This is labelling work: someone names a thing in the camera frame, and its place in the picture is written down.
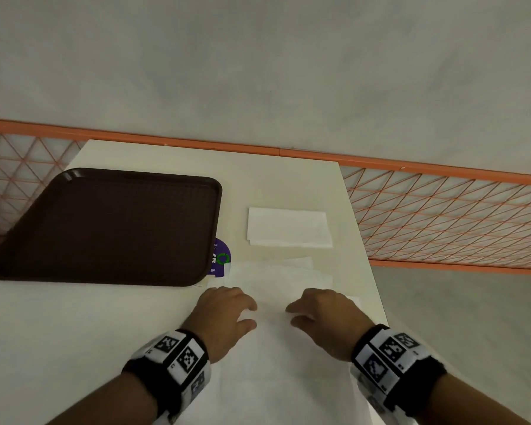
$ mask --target orange wire mesh panel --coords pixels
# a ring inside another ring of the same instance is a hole
[[[531,185],[341,171],[368,257],[531,269]]]
[[[83,144],[0,134],[0,235],[7,233]]]

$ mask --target tray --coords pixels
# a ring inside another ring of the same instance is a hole
[[[208,177],[64,171],[0,244],[0,280],[194,285],[210,270],[221,197]]]

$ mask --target person's left hand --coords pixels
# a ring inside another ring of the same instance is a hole
[[[243,336],[255,329],[256,321],[238,322],[242,311],[257,310],[253,298],[240,288],[209,288],[181,328],[192,331],[204,342],[211,363],[220,361]]]

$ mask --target person's left arm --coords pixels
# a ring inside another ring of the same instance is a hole
[[[204,363],[220,361],[256,327],[251,319],[238,322],[245,309],[256,310],[257,304],[240,288],[206,290],[179,330],[144,346],[120,376],[48,425],[148,425],[163,412],[176,417],[198,394],[201,377],[208,382]]]

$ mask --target white table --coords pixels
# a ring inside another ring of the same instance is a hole
[[[336,290],[387,322],[337,163],[91,140],[75,167],[213,177],[223,187],[217,237],[233,261],[311,256]],[[334,248],[250,246],[248,207],[325,211]],[[204,289],[0,282],[0,424],[48,421],[176,328]]]

